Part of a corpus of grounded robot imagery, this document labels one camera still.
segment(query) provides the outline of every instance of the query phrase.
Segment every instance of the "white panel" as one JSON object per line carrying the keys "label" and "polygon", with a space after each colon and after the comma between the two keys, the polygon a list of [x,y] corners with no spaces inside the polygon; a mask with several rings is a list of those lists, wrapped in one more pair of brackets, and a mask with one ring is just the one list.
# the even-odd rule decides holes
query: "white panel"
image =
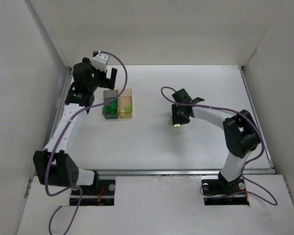
{"label": "white panel", "polygon": [[[120,66],[116,88],[124,83]],[[172,126],[171,103],[162,86],[185,88],[192,98],[210,105],[246,109],[250,102],[237,66],[127,66],[133,91],[133,118],[105,120],[102,107],[92,109],[82,123],[71,157],[84,169],[221,169],[228,154],[224,132],[200,119]],[[170,90],[165,93],[171,97]],[[103,102],[103,89],[95,92]],[[260,152],[260,146],[251,157]],[[247,168],[269,168],[266,154]]]}
{"label": "white panel", "polygon": [[[294,235],[294,207],[283,177],[250,178],[266,187],[279,205],[249,196],[250,206],[205,206],[199,176],[118,177],[115,205],[80,207],[67,235]],[[270,200],[259,187],[247,182],[246,188]],[[57,205],[68,204],[69,194],[48,198],[35,178],[18,235],[48,235],[52,213]],[[60,209],[51,226],[54,234],[63,234],[74,210]]]}
{"label": "white panel", "polygon": [[0,235],[16,233],[60,70],[23,0],[0,0]]}
{"label": "white panel", "polygon": [[273,163],[294,201],[294,0],[284,1],[245,74]]}
{"label": "white panel", "polygon": [[245,65],[283,0],[32,1],[72,66],[92,50],[133,65]]}

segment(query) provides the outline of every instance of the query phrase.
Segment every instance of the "white wall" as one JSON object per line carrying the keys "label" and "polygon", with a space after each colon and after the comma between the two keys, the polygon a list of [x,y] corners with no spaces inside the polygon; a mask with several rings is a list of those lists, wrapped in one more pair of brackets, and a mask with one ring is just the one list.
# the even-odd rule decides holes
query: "white wall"
{"label": "white wall", "polygon": [[285,0],[244,71],[277,173],[294,202],[294,0]]}
{"label": "white wall", "polygon": [[16,233],[65,71],[34,19],[24,0],[0,0],[0,235]]}
{"label": "white wall", "polygon": [[31,2],[71,66],[93,50],[129,65],[246,65],[283,0]]}

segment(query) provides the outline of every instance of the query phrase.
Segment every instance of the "bolt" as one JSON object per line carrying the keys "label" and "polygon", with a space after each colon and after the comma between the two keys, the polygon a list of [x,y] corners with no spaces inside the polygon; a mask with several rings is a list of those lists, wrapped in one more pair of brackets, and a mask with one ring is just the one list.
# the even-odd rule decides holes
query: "bolt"
{"label": "bolt", "polygon": [[116,189],[116,186],[114,184],[109,185],[109,190],[114,191]]}
{"label": "bolt", "polygon": [[202,185],[202,189],[205,190],[205,191],[207,191],[209,189],[209,184],[208,183],[204,183]]}
{"label": "bolt", "polygon": [[239,188],[241,190],[244,190],[246,188],[245,184],[244,183],[239,183]]}

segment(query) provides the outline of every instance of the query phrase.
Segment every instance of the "green object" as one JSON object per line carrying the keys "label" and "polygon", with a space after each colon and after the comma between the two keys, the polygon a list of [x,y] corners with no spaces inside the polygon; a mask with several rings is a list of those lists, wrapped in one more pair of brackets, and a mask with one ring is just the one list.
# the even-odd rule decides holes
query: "green object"
{"label": "green object", "polygon": [[118,109],[118,101],[117,100],[112,101],[111,102],[111,110],[117,110],[117,109]]}
{"label": "green object", "polygon": [[125,106],[125,112],[126,113],[131,113],[132,112],[132,106],[131,105],[126,105]]}
{"label": "green object", "polygon": [[107,105],[106,106],[106,113],[110,113],[111,112],[111,106],[110,105]]}

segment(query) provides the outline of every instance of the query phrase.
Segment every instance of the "table surface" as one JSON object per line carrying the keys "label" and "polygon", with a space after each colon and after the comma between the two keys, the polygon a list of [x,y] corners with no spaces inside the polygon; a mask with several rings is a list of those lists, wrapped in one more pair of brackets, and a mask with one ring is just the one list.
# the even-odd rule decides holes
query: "table surface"
{"label": "table surface", "polygon": [[[118,69],[116,89],[123,87]],[[82,123],[70,156],[84,169],[221,169],[228,149],[221,129],[199,119],[172,127],[171,103],[162,86],[185,88],[210,105],[252,112],[238,66],[127,66],[133,118],[105,120],[94,108]],[[171,97],[170,90],[165,93]],[[94,104],[103,102],[103,89]],[[260,152],[260,146],[250,156]],[[270,168],[266,153],[246,168]]]}
{"label": "table surface", "polygon": [[[294,235],[294,207],[280,175],[253,175],[278,206],[249,196],[250,206],[205,206],[200,176],[123,176],[116,179],[114,206],[80,207],[67,235]],[[272,199],[246,182],[249,191]],[[51,187],[52,192],[60,188]],[[18,235],[48,235],[55,209],[69,204],[70,191],[50,198],[34,178]],[[51,224],[54,235],[67,228],[75,206],[58,211]]]}

